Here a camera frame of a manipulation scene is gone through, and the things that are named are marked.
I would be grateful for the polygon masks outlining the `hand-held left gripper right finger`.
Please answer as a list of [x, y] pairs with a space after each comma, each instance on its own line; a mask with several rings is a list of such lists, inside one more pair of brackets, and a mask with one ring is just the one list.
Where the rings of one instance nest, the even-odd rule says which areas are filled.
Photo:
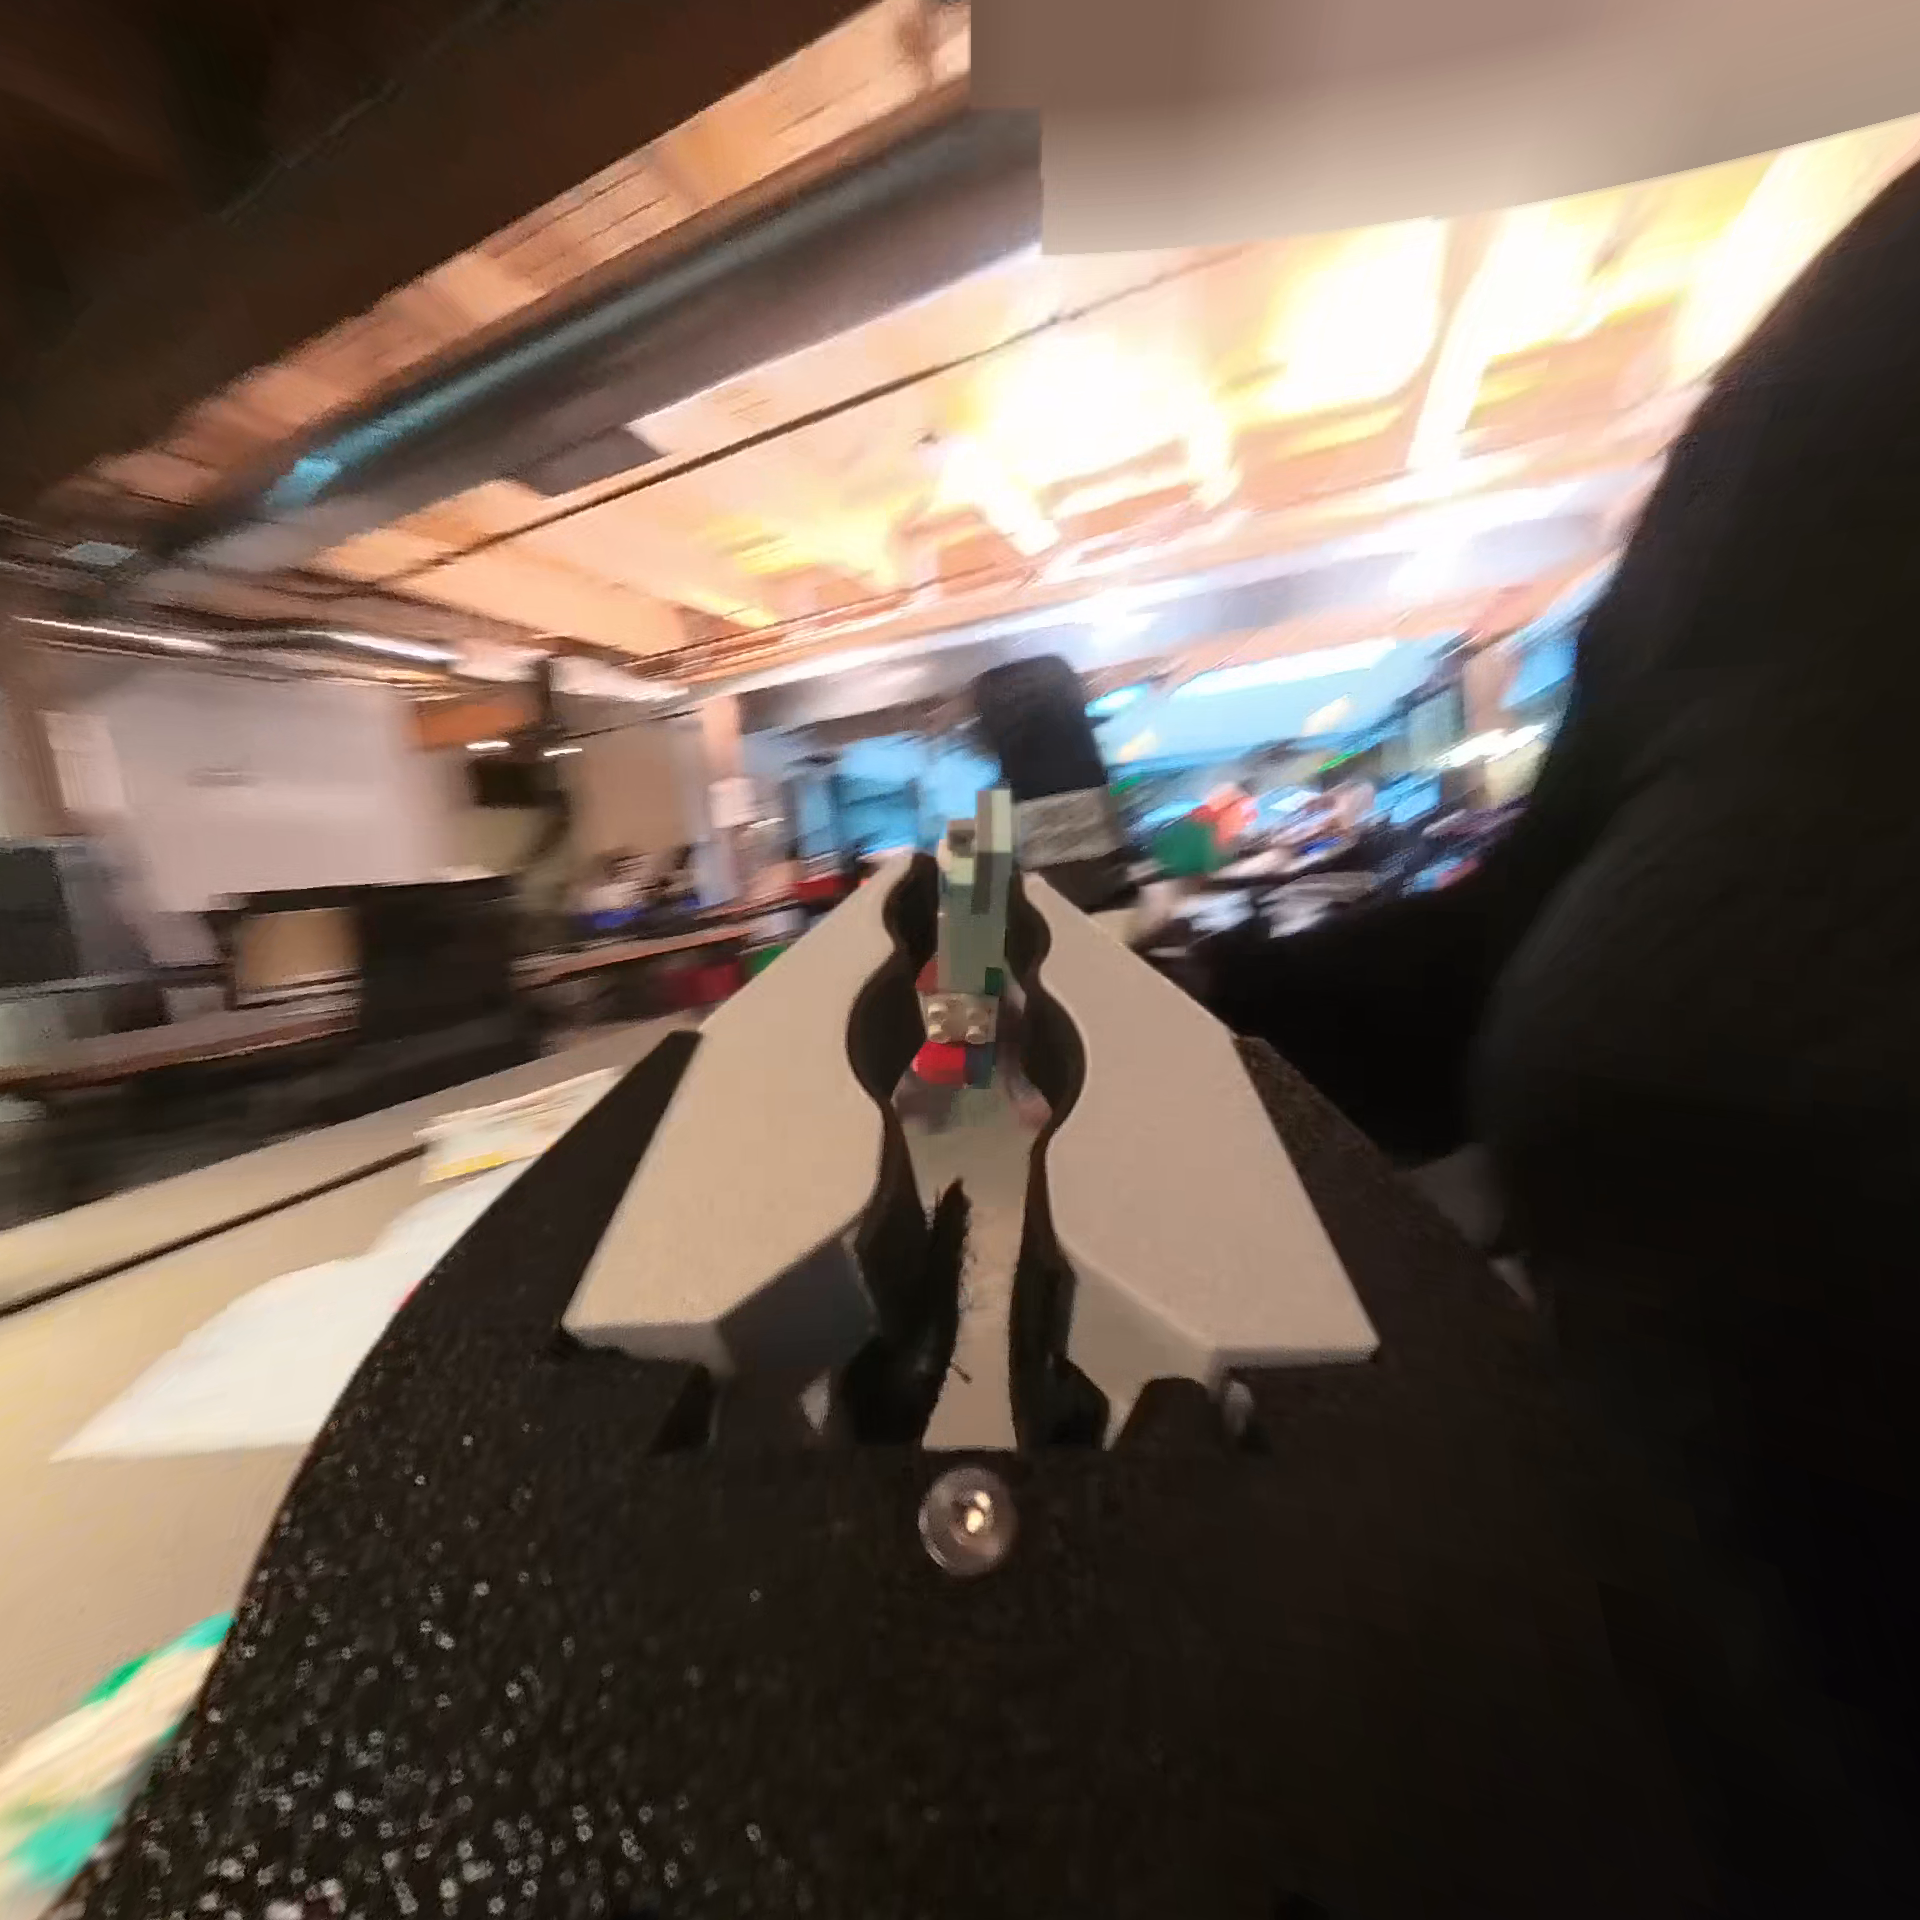
[[1024, 1077], [1042, 1098], [1019, 1248], [1019, 1433], [1114, 1433], [1151, 1379], [1213, 1402], [1380, 1349], [1235, 1031], [1019, 881]]

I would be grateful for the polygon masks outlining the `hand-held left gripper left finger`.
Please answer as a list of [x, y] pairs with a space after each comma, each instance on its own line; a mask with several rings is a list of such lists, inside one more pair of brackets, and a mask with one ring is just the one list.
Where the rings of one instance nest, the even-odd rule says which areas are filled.
[[568, 1307], [571, 1345], [860, 1430], [878, 1353], [917, 1316], [912, 983], [917, 858], [892, 854], [692, 1036]]

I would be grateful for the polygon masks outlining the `multicolour lego assembly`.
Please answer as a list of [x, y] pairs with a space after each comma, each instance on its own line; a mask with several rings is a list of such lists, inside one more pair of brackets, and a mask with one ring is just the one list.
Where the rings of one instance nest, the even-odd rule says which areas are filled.
[[899, 1089], [899, 1117], [925, 1132], [1029, 1119], [1024, 1082], [1024, 989], [1008, 961], [1019, 811], [1013, 786], [992, 781], [975, 818], [952, 818], [942, 836], [942, 924], [937, 957], [917, 974], [925, 1036]]

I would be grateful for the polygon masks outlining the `person's right forearm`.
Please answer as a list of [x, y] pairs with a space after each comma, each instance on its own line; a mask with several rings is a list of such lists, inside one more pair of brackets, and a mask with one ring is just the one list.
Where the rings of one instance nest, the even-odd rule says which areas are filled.
[[1235, 924], [1189, 938], [1186, 989], [1269, 1042], [1380, 1155], [1431, 1165], [1474, 1135], [1474, 1042], [1515, 957], [1500, 881], [1364, 898], [1271, 935]]

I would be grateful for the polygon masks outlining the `round white lego base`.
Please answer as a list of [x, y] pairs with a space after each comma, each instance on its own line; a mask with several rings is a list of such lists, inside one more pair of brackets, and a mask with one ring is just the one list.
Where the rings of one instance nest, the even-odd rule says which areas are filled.
[[0, 1768], [0, 1914], [37, 1920], [105, 1849], [131, 1792], [207, 1687], [232, 1614], [207, 1614], [110, 1671]]

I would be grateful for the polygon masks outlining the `closed instruction booklet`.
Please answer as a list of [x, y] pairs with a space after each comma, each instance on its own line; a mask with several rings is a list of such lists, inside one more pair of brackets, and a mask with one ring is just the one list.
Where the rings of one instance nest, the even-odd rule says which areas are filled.
[[458, 1186], [552, 1155], [602, 1092], [614, 1069], [584, 1069], [537, 1092], [468, 1101], [419, 1126], [419, 1181]]

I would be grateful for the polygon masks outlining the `open instruction booklet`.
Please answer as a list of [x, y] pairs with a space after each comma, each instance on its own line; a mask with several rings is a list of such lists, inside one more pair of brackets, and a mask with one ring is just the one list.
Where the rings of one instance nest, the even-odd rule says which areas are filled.
[[58, 1441], [55, 1460], [309, 1445], [423, 1274], [509, 1181], [492, 1168], [435, 1186], [372, 1248], [241, 1296]]

